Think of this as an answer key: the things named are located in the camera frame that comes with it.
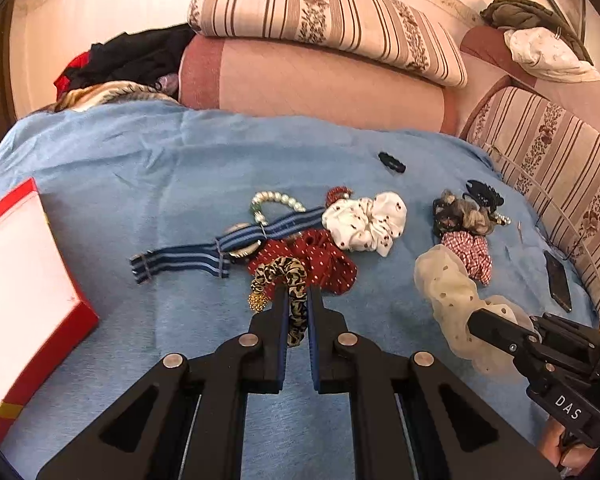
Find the person right hand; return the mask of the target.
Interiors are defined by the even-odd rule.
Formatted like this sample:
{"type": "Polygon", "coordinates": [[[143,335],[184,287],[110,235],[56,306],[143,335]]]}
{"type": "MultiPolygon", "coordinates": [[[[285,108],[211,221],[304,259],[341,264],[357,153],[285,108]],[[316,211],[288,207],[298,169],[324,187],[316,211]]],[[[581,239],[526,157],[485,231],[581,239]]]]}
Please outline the person right hand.
{"type": "Polygon", "coordinates": [[[588,448],[584,444],[562,445],[562,437],[566,434],[566,428],[553,417],[549,417],[543,428],[542,436],[538,443],[538,450],[555,467],[563,466],[572,474],[580,474],[596,449],[588,448]]]}

